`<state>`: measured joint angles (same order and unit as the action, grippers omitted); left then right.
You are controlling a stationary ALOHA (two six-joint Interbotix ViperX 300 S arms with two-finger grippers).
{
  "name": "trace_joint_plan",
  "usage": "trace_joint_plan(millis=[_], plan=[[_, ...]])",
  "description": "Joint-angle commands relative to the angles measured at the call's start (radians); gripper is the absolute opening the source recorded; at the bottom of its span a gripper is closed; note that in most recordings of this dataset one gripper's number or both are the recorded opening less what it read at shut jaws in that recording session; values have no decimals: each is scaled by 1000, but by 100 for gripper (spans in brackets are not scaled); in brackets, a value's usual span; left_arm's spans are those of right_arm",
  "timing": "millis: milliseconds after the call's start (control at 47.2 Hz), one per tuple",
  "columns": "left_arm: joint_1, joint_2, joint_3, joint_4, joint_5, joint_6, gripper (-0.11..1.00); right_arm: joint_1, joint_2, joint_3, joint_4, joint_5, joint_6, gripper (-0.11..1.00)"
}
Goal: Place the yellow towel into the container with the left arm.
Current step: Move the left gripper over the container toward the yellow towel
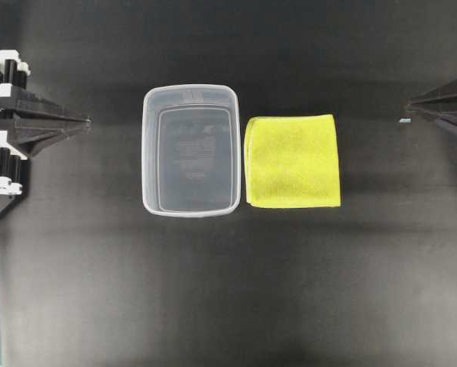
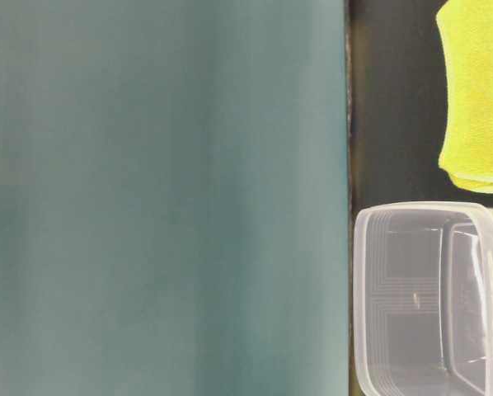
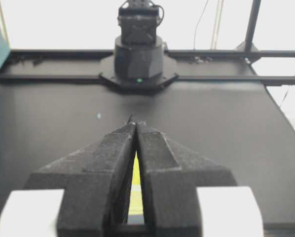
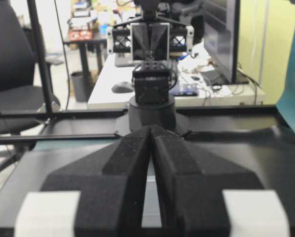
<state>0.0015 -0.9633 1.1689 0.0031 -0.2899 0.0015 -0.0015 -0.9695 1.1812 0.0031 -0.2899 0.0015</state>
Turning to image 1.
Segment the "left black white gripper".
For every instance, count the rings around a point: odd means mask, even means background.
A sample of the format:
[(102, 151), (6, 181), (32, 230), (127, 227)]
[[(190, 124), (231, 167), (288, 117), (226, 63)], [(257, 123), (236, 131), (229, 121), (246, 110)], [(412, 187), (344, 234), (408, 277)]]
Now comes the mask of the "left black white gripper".
[(0, 218), (25, 197), (29, 159), (91, 128), (87, 115), (19, 87), (28, 75), (19, 52), (0, 50)]

